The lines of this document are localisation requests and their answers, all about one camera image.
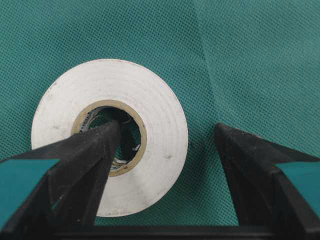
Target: teal cloth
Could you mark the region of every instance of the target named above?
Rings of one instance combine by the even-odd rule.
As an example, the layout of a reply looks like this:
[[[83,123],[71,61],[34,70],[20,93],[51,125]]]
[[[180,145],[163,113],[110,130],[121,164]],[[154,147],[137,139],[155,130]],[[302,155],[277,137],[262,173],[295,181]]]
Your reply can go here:
[[[189,130],[185,166],[150,208],[98,225],[237,225],[218,122],[320,155],[320,1],[1,1],[0,158],[30,149],[36,107],[68,69],[124,59],[158,74]]]

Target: white tape roll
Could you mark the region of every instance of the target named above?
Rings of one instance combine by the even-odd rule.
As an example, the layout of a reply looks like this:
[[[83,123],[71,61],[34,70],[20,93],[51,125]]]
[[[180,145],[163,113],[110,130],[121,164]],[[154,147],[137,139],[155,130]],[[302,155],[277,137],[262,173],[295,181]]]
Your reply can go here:
[[[141,147],[129,170],[109,176],[97,215],[140,212],[172,187],[188,148],[187,122],[176,95],[147,68],[124,60],[98,59],[65,72],[38,105],[32,149],[68,138],[89,111],[101,106],[123,109],[134,118]]]

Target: tape core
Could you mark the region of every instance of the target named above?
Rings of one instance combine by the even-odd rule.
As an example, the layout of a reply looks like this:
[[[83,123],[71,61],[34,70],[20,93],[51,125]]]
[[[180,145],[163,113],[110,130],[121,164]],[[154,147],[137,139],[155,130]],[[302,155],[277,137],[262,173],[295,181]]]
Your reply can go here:
[[[147,145],[147,131],[145,124],[139,114],[129,105],[117,101],[117,100],[100,100],[96,101],[87,107],[85,107],[75,118],[72,129],[71,129],[71,134],[79,133],[82,128],[85,120],[88,118],[88,114],[91,113],[93,110],[98,109],[98,108],[107,108],[107,107],[113,107],[117,108],[120,110],[125,111],[127,114],[129,114],[133,120],[136,122],[136,124],[139,127],[140,135],[141,135],[141,145],[139,147],[139,150],[137,151],[136,155],[134,158],[125,165],[122,165],[112,171],[109,172],[109,177],[115,177],[119,176],[122,174],[125,174],[132,170],[142,159],[145,150],[146,150],[146,145]]]

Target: roll of tape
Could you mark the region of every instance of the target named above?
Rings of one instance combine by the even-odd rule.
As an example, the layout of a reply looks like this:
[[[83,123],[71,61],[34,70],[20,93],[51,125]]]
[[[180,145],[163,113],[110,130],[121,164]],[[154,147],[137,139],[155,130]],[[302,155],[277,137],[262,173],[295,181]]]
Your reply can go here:
[[[98,59],[68,70],[45,92],[35,112],[32,149],[70,137],[99,108],[126,111],[139,126],[141,146],[128,165],[110,172],[97,215],[140,212],[161,199],[183,169],[188,128],[174,92],[133,62]]]

